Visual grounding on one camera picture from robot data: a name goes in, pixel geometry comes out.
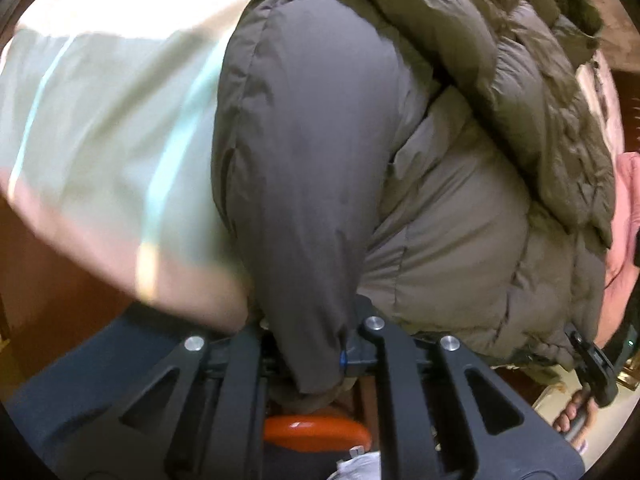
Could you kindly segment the person's right hand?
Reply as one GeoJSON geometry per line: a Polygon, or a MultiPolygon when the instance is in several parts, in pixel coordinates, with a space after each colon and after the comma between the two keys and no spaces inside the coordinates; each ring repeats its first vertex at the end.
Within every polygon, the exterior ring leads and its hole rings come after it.
{"type": "Polygon", "coordinates": [[[587,449],[587,436],[594,427],[599,414],[599,405],[588,388],[576,391],[552,422],[559,434],[570,435],[568,442],[580,454],[587,449]]]}

